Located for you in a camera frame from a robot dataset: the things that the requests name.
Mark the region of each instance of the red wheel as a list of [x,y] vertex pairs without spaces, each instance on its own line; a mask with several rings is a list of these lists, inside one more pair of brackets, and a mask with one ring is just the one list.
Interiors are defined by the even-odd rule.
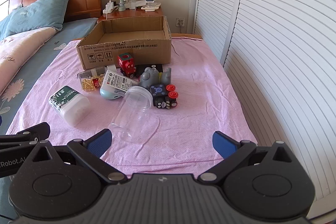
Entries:
[[176,89],[176,87],[174,85],[167,85],[166,86],[167,91],[174,91],[175,89]]
[[176,91],[171,91],[168,93],[169,98],[176,99],[179,94]]

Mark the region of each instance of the flower pattern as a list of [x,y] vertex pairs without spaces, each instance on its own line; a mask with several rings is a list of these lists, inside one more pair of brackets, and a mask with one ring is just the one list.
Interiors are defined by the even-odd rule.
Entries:
[[9,85],[2,96],[2,101],[5,101],[7,99],[7,101],[9,102],[12,98],[20,93],[20,91],[23,89],[23,86],[24,80],[22,79],[16,80],[14,83]]
[[[24,86],[24,80],[19,79],[19,80],[16,80],[14,83],[11,83],[11,85],[7,87],[7,90],[2,95],[2,104],[0,106],[0,114],[4,114],[11,109],[9,106],[6,106],[4,108],[2,108],[2,106],[6,100],[7,102],[9,102],[12,98],[18,95],[20,91],[23,89],[23,86]],[[2,117],[0,115],[0,125],[1,124],[2,124]]]

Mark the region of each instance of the green label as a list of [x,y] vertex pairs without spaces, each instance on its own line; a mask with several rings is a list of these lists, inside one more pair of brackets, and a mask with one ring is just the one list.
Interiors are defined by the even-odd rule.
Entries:
[[64,86],[50,97],[49,102],[59,111],[67,102],[74,98],[79,92],[69,86]]

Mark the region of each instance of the clear plastic jar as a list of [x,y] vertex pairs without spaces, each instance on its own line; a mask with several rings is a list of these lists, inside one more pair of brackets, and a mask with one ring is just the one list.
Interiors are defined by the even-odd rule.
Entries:
[[127,142],[139,141],[146,114],[152,105],[153,98],[148,90],[141,86],[129,88],[111,122],[112,135]]

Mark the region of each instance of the clear plastic box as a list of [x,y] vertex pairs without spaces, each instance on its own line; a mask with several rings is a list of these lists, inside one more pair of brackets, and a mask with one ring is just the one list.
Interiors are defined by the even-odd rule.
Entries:
[[77,74],[83,91],[92,91],[99,89],[102,85],[106,67],[97,67],[88,69]]

